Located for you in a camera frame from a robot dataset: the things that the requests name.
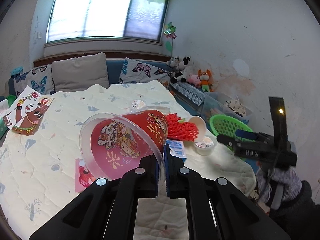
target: silver screw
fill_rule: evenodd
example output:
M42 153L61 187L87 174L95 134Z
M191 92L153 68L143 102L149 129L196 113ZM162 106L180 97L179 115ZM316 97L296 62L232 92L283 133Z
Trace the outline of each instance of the silver screw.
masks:
M143 174L145 172L144 168L136 168L136 170L134 171L137 174Z
M96 183L97 183L98 186L103 186L103 185L105 185L107 183L107 180L104 179L104 178L100 178L100 179L97 179Z
M188 168L186 168L186 167L180 168L179 171L180 171L182 174L187 174L187 173L190 172L190 170L189 170Z
M218 179L218 183L220 185L226 185L228 183L228 181L225 178L219 178Z

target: sticker sheet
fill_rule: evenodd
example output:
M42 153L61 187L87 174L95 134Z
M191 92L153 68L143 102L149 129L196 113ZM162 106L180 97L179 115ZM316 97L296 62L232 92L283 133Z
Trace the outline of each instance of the sticker sheet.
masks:
M14 132L31 135L40 124L51 102L52 98L42 96L27 86L12 106L5 111L3 121Z

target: cow plush toy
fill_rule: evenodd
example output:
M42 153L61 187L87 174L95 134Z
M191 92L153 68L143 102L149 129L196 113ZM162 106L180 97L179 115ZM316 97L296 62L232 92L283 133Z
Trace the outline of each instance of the cow plush toy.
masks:
M174 73L172 73L171 76L171 83L175 84L178 81L186 82L186 67L193 66L193 61L191 60L191 57L184 57L182 61L179 62L178 65L176 65L173 68Z
M172 57L169 61L166 62L166 65L174 69L176 65L180 63L180 61L181 60L179 57L175 57L175 58Z

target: blue and white packet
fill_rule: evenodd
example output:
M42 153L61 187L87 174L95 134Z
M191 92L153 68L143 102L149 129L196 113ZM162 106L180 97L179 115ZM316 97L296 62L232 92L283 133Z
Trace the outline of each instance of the blue and white packet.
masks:
M182 141L167 140L167 144L169 144L170 154L172 156L181 158L183 162L186 161L187 156L185 154L185 149Z

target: gray patterned cushion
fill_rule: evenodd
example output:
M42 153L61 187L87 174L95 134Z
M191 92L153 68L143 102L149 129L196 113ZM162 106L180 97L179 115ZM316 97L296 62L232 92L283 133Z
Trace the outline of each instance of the gray patterned cushion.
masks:
M204 93L188 83L177 82L171 86L185 97L189 98L197 106L204 102Z
M120 73L119 84L148 83L152 80L158 80L168 89L170 77L171 72L169 71L126 57Z

